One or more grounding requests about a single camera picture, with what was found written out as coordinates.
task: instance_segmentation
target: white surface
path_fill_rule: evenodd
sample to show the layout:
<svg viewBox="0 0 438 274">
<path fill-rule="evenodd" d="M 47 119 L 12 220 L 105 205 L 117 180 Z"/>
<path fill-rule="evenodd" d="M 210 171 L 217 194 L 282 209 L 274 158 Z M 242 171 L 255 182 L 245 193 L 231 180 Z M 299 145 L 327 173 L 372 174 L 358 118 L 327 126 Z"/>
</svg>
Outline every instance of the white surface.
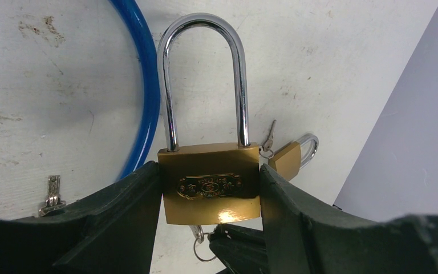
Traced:
<svg viewBox="0 0 438 274">
<path fill-rule="evenodd" d="M 438 9 L 335 204 L 372 220 L 438 214 Z"/>
<path fill-rule="evenodd" d="M 317 134 L 319 153 L 293 183 L 332 203 L 438 0 L 139 5 L 156 42 L 193 12 L 236 27 L 246 52 L 252 141 L 263 141 L 273 119 L 274 149 Z M 59 35 L 44 24 L 49 16 Z M 0 1 L 0 218 L 36 215 L 51 174 L 61 174 L 68 202 L 115 180 L 140 121 L 135 56 L 106 0 Z M 181 145 L 235 142 L 232 61 L 220 35 L 186 32 L 173 47 L 171 76 Z M 160 121 L 152 160 L 165 146 L 162 128 Z M 188 228 L 166 225 L 162 214 L 152 273 L 222 268 L 199 263 L 191 249 Z"/>
</svg>

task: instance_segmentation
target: gray wall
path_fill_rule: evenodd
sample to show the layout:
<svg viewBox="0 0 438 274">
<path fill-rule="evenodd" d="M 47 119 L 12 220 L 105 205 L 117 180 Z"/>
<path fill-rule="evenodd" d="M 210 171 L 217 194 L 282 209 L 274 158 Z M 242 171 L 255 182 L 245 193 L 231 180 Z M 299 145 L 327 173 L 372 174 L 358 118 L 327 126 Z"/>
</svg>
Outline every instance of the gray wall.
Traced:
<svg viewBox="0 0 438 274">
<path fill-rule="evenodd" d="M 335 204 L 372 220 L 438 213 L 438 8 Z"/>
</svg>

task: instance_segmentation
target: oval emblem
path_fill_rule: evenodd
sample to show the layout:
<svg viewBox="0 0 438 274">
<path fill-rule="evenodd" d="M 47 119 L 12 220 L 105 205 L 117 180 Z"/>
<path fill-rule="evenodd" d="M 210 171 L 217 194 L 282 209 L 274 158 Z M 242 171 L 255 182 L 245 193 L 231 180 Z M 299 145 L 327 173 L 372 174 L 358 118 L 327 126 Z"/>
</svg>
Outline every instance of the oval emblem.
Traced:
<svg viewBox="0 0 438 274">
<path fill-rule="evenodd" d="M 209 182 L 202 185 L 202 191 L 207 193 L 216 192 L 218 190 L 219 190 L 219 185 L 216 183 Z"/>
</svg>

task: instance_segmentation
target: engraved logo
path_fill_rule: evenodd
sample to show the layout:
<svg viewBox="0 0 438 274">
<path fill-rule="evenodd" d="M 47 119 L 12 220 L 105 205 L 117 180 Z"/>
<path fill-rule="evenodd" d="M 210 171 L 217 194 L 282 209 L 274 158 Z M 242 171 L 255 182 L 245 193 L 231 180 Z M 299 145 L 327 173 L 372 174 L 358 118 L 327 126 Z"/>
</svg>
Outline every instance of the engraved logo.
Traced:
<svg viewBox="0 0 438 274">
<path fill-rule="evenodd" d="M 235 174 L 187 176 L 180 179 L 177 193 L 187 199 L 232 196 L 242 189 L 241 177 Z"/>
</svg>

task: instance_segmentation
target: blue cable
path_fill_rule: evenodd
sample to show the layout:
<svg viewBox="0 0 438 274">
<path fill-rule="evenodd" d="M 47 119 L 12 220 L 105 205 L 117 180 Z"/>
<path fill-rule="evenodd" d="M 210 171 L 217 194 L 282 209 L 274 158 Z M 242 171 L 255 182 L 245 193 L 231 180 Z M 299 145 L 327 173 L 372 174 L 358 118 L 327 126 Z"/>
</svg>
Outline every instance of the blue cable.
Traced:
<svg viewBox="0 0 438 274">
<path fill-rule="evenodd" d="M 150 151 L 160 111 L 157 53 L 152 34 L 135 0 L 110 0 L 128 27 L 139 53 L 144 82 L 142 121 L 120 179 L 142 166 Z"/>
</svg>

